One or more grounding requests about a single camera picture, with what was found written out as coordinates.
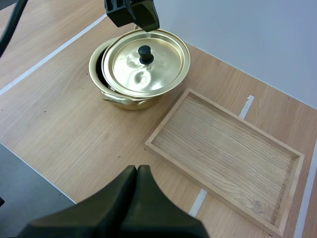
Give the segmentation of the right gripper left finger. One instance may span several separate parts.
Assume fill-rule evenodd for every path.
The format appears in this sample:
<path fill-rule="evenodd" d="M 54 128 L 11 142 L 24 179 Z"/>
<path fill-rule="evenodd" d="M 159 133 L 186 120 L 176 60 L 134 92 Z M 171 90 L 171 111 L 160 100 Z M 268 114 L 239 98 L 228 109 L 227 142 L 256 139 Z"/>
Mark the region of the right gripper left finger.
<path fill-rule="evenodd" d="M 116 233 L 131 204 L 137 170 L 127 166 L 100 191 L 57 213 L 30 222 L 19 238 L 106 238 Z"/>

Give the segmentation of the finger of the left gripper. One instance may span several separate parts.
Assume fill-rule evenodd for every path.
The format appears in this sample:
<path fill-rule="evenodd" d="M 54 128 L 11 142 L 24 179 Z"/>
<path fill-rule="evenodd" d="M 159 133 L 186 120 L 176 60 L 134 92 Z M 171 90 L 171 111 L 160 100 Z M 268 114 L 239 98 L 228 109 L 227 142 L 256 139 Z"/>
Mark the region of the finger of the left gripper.
<path fill-rule="evenodd" d="M 117 27 L 135 22 L 130 0 L 104 0 L 104 4 L 107 16 Z"/>
<path fill-rule="evenodd" d="M 132 20 L 134 23 L 146 32 L 160 28 L 159 17 L 153 0 L 130 0 L 132 10 Z"/>

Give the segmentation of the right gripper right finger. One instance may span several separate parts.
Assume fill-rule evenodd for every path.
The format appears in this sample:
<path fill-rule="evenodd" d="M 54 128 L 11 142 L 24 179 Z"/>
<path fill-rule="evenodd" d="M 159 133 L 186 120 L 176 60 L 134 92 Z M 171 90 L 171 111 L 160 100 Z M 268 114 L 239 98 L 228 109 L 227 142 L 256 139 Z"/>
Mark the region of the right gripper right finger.
<path fill-rule="evenodd" d="M 172 203 L 157 185 L 151 169 L 141 165 L 127 214 L 120 226 L 122 238 L 207 238 L 200 220 Z"/>

